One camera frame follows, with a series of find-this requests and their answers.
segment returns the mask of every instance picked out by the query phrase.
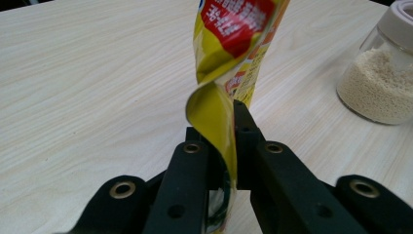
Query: white grains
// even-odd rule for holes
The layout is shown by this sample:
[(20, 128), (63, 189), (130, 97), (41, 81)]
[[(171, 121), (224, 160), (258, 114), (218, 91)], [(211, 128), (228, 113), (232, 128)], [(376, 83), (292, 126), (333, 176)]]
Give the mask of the white grains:
[(400, 124), (413, 117), (413, 67), (397, 71), (389, 51), (360, 54), (337, 93), (352, 110), (373, 121)]

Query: yellow snack bag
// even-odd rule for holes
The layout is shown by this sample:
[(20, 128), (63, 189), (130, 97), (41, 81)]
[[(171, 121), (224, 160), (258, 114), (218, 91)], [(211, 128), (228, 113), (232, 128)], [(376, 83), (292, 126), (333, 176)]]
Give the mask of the yellow snack bag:
[(210, 196), (207, 232), (224, 230), (237, 185), (233, 100), (249, 105), (261, 60), (288, 3), (201, 0), (193, 38), (199, 86), (188, 99), (186, 116), (219, 151), (227, 172), (222, 191)]

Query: table surface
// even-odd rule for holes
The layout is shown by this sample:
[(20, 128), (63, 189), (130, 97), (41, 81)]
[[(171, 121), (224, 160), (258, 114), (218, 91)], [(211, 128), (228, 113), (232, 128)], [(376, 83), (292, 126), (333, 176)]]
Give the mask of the table surface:
[[(68, 231), (108, 179), (163, 171), (196, 88), (198, 1), (57, 0), (0, 13), (0, 233)], [(335, 86), (386, 7), (292, 0), (250, 111), (321, 180), (373, 178), (413, 205), (413, 123), (384, 126)], [(228, 233), (260, 233), (238, 193)]]

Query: red label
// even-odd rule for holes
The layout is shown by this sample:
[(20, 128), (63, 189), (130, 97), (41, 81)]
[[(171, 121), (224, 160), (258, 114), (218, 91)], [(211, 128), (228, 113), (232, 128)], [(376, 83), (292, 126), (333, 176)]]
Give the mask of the red label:
[(206, 0), (201, 17), (224, 50), (237, 58), (248, 50), (253, 34), (264, 30), (274, 9), (269, 0)]

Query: light wood grain surface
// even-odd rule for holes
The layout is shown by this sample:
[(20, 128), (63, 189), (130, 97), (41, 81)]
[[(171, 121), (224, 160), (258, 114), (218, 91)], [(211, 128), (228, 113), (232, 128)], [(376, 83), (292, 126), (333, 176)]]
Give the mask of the light wood grain surface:
[[(148, 179), (184, 140), (198, 1), (57, 0), (0, 13), (0, 233), (68, 231), (108, 179)], [(359, 118), (335, 85), (386, 7), (291, 0), (250, 108), (321, 180), (413, 205), (413, 123)], [(228, 233), (260, 233), (239, 192)]]

